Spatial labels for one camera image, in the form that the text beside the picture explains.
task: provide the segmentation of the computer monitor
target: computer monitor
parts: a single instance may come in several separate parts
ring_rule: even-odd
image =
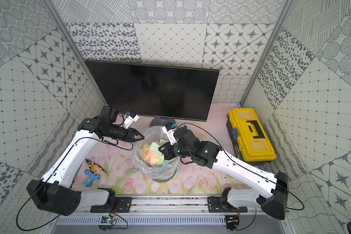
[[[86,60],[107,104],[138,115],[206,121],[219,70]]]

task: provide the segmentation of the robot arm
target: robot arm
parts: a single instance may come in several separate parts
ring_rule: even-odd
[[[222,150],[219,145],[199,141],[187,127],[175,129],[175,126],[167,124],[164,128],[170,141],[159,147],[164,159],[191,157],[191,160],[199,166],[229,174],[249,185],[252,190],[230,190],[227,195],[228,203],[234,207],[260,207],[276,219],[285,219],[288,195],[286,174],[282,172],[273,174],[251,166]]]
[[[77,208],[111,202],[114,192],[110,190],[80,192],[70,188],[86,155],[100,139],[109,144],[112,143],[104,140],[104,137],[117,140],[117,144],[118,140],[132,143],[144,139],[136,129],[129,128],[133,121],[126,123],[125,128],[113,124],[117,115],[116,109],[104,106],[99,116],[84,119],[55,165],[40,180],[30,181],[27,191],[38,209],[70,215]]]

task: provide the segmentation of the pliers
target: pliers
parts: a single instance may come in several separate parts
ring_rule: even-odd
[[[94,166],[99,168],[99,170],[101,170],[104,174],[107,173],[100,165],[94,163],[93,161],[91,161],[91,160],[89,160],[87,158],[85,158],[84,160],[86,161],[86,163],[87,163],[88,167],[90,168],[91,172],[94,173],[95,175],[98,175],[98,173],[95,172],[95,170],[93,168]]]

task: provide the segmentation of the trash can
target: trash can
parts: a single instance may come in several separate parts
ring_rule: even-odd
[[[132,149],[132,161],[136,168],[141,169],[145,176],[148,176],[156,182],[166,182],[173,178],[177,172],[177,168],[180,164],[180,158],[176,157],[175,160],[162,167],[153,168],[142,160],[141,149],[145,144],[151,144],[152,142],[160,141],[160,139],[169,140],[167,135],[162,131],[163,126],[153,126],[142,132],[144,140],[133,143]]]

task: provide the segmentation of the table surface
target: table surface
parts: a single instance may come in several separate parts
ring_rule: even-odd
[[[212,134],[222,147],[234,154],[233,145],[226,128],[229,110],[236,108],[236,104],[212,103],[206,122],[176,120],[177,124],[189,122]],[[141,116],[131,128],[143,132],[149,127],[153,117]],[[189,129],[200,141],[207,140],[216,143],[203,130],[188,125]],[[119,146],[131,148],[130,143],[119,143]],[[86,158],[102,166],[107,174],[100,173],[101,179],[94,180],[90,187],[84,187],[83,182],[88,178],[84,171],[88,169],[83,163],[78,171],[72,189],[77,191],[95,190],[97,188],[111,188],[116,194],[221,194],[225,187],[234,189],[249,189],[250,187],[223,172],[201,167],[195,163],[180,164],[173,179],[165,183],[157,183],[146,177],[141,170],[132,163],[131,151],[97,143],[89,151]]]

